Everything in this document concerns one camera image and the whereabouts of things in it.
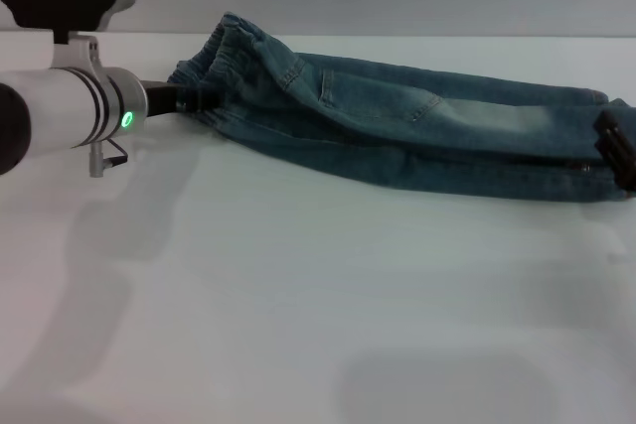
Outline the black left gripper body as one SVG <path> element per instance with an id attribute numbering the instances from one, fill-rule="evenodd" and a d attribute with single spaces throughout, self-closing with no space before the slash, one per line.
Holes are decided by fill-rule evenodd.
<path id="1" fill-rule="evenodd" d="M 187 112 L 193 102 L 193 90 L 183 84 L 142 80 L 147 98 L 147 117 Z"/>

